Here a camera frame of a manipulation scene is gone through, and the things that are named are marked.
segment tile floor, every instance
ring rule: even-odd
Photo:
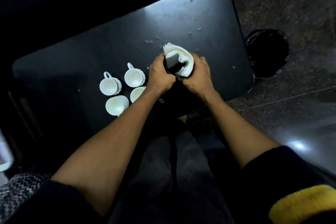
[[[283,31],[291,54],[278,76],[228,101],[252,124],[336,174],[336,0],[234,0],[244,36]],[[187,119],[195,137],[217,130],[205,108]]]

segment table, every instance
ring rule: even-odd
[[[120,94],[129,99],[133,88],[124,82],[127,63],[146,74],[146,85],[147,67],[168,42],[206,57],[223,99],[252,87],[253,73],[232,0],[160,0],[24,56],[12,70],[44,137],[83,141],[116,118],[105,110],[110,96],[99,90],[103,73],[119,78]],[[203,106],[180,82],[162,98],[165,103],[155,104],[147,123],[158,119],[162,106],[173,117]]]

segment dark sleeve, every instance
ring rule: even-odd
[[[302,223],[314,216],[334,216],[336,190],[287,146],[251,160],[243,175],[250,214],[259,220]]]
[[[101,223],[102,217],[72,186],[48,181],[6,223]]]

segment gray pants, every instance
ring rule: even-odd
[[[188,131],[173,140],[149,143],[110,223],[234,223],[196,140]]]

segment white teacup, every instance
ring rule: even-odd
[[[116,97],[112,97],[106,101],[105,108],[107,112],[114,116],[119,116],[121,113],[129,106],[128,99],[119,95]]]
[[[137,100],[140,97],[140,95],[143,93],[145,88],[146,88],[145,86],[142,86],[142,87],[138,87],[138,88],[135,88],[134,90],[132,90],[131,96],[130,96],[130,99],[131,99],[132,103],[134,103],[135,100]]]
[[[128,71],[125,73],[125,83],[133,88],[144,84],[146,76],[140,69],[134,68],[131,63],[127,63]]]
[[[105,79],[99,84],[100,91],[107,96],[118,94],[121,91],[121,82],[112,77],[109,72],[104,72],[104,77]]]

